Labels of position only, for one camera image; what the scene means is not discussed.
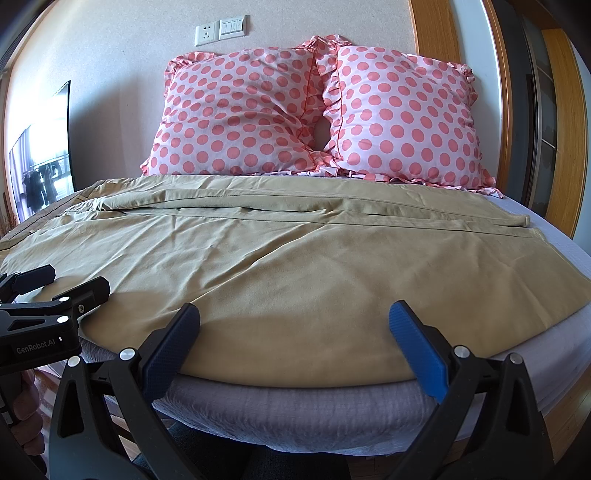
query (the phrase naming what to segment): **screw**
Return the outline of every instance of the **screw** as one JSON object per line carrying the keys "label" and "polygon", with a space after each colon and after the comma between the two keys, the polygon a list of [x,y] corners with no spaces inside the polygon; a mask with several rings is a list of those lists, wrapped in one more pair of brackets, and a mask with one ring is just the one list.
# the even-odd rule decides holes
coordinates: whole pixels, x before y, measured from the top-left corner
{"label": "screw", "polygon": [[135,357],[135,350],[132,348],[125,348],[119,353],[119,358],[122,360],[131,360],[133,357]]}
{"label": "screw", "polygon": [[509,354],[509,360],[515,365],[521,365],[523,363],[523,357],[515,352]]}
{"label": "screw", "polygon": [[453,353],[455,353],[456,357],[459,358],[468,358],[470,356],[470,350],[463,345],[458,345],[453,349]]}
{"label": "screw", "polygon": [[80,363],[80,357],[78,355],[71,356],[68,359],[68,367],[75,367]]}

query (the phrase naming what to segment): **switch panel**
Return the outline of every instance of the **switch panel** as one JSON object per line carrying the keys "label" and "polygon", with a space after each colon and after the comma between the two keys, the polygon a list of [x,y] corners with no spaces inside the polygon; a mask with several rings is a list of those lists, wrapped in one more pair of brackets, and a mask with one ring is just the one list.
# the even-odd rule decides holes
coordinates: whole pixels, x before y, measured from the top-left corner
{"label": "switch panel", "polygon": [[220,20],[219,39],[243,37],[246,35],[246,15]]}

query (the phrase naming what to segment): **polka dot pillow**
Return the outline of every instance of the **polka dot pillow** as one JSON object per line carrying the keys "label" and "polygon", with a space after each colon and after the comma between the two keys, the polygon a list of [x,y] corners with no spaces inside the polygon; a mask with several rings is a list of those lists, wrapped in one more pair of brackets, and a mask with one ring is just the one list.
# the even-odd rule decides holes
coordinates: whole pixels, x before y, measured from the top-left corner
{"label": "polka dot pillow", "polygon": [[326,151],[352,176],[480,189],[495,179],[482,168],[470,107],[472,71],[454,63],[322,38]]}
{"label": "polka dot pillow", "polygon": [[243,175],[324,165],[314,152],[323,85],[314,42],[170,61],[164,115],[144,174]]}

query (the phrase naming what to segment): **wall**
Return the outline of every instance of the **wall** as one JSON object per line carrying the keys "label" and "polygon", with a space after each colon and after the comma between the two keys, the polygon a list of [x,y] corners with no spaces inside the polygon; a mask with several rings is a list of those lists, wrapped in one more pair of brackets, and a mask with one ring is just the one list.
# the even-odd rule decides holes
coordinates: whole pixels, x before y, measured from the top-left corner
{"label": "wall", "polygon": [[480,138],[482,164],[492,176],[501,152],[501,73],[495,41],[482,0],[450,0],[456,22],[462,61],[476,77],[478,100],[472,107],[474,126]]}
{"label": "wall", "polygon": [[196,50],[196,25],[241,14],[250,15],[249,35],[202,48],[229,53],[292,47],[315,34],[339,33],[356,44],[415,53],[407,0],[59,0],[14,64],[7,147],[28,126],[35,107],[71,80],[77,187],[139,175],[162,115],[167,62]]}
{"label": "wall", "polygon": [[583,82],[583,91],[585,94],[585,104],[587,106],[587,179],[585,180],[585,190],[583,193],[583,204],[579,214],[579,222],[574,231],[573,240],[589,255],[591,255],[591,73],[584,64],[581,55],[573,46],[574,56],[577,57],[577,64]]}

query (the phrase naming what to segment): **pant leg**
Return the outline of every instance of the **pant leg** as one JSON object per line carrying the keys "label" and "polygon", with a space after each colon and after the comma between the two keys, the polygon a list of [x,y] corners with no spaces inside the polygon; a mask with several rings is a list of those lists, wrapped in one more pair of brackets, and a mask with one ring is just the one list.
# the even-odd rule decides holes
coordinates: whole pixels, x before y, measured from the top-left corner
{"label": "pant leg", "polygon": [[[207,480],[239,480],[253,450],[247,443],[217,437],[176,422],[168,430],[181,450]],[[134,463],[152,474],[144,455]]]}
{"label": "pant leg", "polygon": [[351,480],[351,474],[342,455],[283,453],[259,446],[241,480]]}

